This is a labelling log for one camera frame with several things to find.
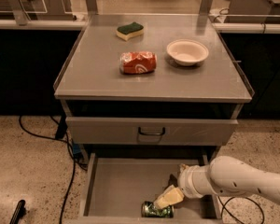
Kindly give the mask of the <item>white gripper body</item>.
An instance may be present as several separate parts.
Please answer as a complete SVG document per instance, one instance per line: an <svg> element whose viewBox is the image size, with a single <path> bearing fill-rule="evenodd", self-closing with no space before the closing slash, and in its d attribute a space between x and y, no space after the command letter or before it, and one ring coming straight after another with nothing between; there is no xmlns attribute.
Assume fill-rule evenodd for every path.
<svg viewBox="0 0 280 224"><path fill-rule="evenodd" d="M177 184L189 199L198 199L210 195L212 187L208 176L208 165L188 166L181 164Z"/></svg>

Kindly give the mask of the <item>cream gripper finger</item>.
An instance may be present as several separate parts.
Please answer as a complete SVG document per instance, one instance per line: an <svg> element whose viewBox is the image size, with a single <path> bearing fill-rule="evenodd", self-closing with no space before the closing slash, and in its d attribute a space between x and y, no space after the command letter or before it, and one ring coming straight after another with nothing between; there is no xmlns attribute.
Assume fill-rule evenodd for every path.
<svg viewBox="0 0 280 224"><path fill-rule="evenodd" d="M168 185L169 186L174 185L175 187L177 187L177 177L175 175L170 174Z"/></svg>
<svg viewBox="0 0 280 224"><path fill-rule="evenodd" d="M171 185L153 203L157 209L163 209L169 205L181 203L183 199L184 194L180 188Z"/></svg>

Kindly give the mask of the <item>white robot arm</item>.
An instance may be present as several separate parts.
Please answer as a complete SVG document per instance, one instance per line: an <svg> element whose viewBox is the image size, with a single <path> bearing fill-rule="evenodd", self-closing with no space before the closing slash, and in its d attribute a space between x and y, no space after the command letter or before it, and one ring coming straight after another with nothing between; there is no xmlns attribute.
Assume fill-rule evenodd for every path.
<svg viewBox="0 0 280 224"><path fill-rule="evenodd" d="M169 186L154 205L162 209L181 203L185 197L246 197L250 194L280 205L280 174L262 171L233 157L219 156L204 166L181 164L177 186Z"/></svg>

